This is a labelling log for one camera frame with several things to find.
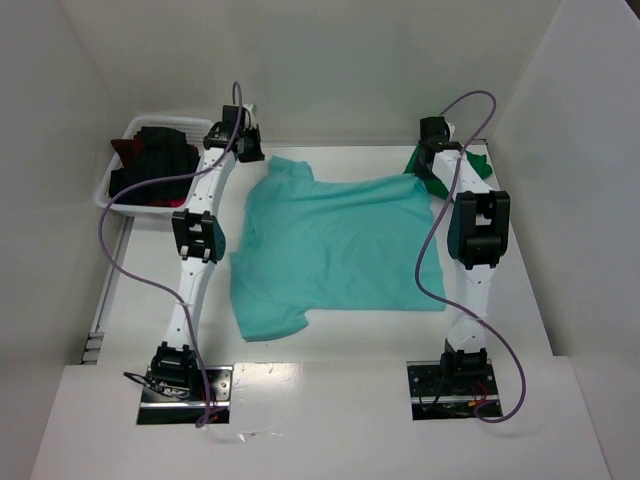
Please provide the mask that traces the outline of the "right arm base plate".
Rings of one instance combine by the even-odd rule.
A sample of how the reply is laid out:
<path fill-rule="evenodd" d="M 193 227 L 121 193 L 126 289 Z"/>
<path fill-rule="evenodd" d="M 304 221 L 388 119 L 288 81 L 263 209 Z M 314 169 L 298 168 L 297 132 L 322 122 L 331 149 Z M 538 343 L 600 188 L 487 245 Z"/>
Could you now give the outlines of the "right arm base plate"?
<path fill-rule="evenodd" d="M 408 362 L 406 370 L 414 421 L 474 418 L 477 407 L 482 416 L 490 419 L 503 415 L 490 363 L 478 379 L 460 387 L 442 382 L 441 367 L 436 361 Z"/>

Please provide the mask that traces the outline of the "teal t shirt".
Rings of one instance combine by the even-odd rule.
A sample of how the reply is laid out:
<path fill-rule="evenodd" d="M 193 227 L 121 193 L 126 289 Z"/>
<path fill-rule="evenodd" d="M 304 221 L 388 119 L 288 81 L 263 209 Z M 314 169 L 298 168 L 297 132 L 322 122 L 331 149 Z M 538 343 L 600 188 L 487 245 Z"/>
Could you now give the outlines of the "teal t shirt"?
<path fill-rule="evenodd" d="M 293 335 L 309 310 L 443 310 L 432 224 L 429 193 L 411 175 L 329 183 L 306 162 L 272 158 L 230 256 L 241 337 Z"/>

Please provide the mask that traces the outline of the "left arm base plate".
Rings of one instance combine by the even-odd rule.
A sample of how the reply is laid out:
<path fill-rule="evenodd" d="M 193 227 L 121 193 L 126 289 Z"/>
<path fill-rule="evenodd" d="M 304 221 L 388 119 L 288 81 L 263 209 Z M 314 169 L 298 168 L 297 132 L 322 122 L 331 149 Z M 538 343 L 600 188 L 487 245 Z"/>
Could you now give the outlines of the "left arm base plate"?
<path fill-rule="evenodd" d="M 212 415 L 208 425 L 228 424 L 234 368 L 231 365 L 208 366 L 207 376 L 212 391 Z M 195 424 L 205 411 L 205 392 L 201 375 L 196 376 L 196 386 L 170 386 L 166 382 L 152 385 L 139 378 L 143 385 L 136 419 L 137 425 Z"/>

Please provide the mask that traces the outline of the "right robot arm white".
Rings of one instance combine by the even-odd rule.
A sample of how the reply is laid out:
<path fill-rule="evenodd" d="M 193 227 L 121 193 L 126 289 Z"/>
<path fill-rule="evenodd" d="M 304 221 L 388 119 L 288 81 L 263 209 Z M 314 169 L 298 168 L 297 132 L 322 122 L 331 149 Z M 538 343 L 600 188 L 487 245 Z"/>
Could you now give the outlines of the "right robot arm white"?
<path fill-rule="evenodd" d="M 456 299 L 464 307 L 445 339 L 441 356 L 449 394 L 463 394 L 487 371 L 486 317 L 491 280 L 508 246 L 510 197 L 489 186 L 452 140 L 454 127 L 442 116 L 420 120 L 413 171 L 441 181 L 453 194 L 447 250 L 456 266 Z"/>

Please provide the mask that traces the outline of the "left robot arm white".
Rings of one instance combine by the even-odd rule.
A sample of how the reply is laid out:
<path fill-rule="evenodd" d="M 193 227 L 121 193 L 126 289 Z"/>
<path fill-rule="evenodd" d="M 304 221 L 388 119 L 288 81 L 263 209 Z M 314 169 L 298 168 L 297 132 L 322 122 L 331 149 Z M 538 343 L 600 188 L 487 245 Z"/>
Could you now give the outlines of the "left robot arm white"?
<path fill-rule="evenodd" d="M 262 161 L 261 134 L 251 103 L 225 105 L 222 118 L 203 139 L 203 158 L 193 176 L 186 205 L 172 213 L 171 228 L 180 258 L 180 282 L 163 341 L 151 360 L 151 384 L 200 399 L 214 395 L 197 334 L 205 289 L 226 249 L 218 210 L 237 162 Z"/>

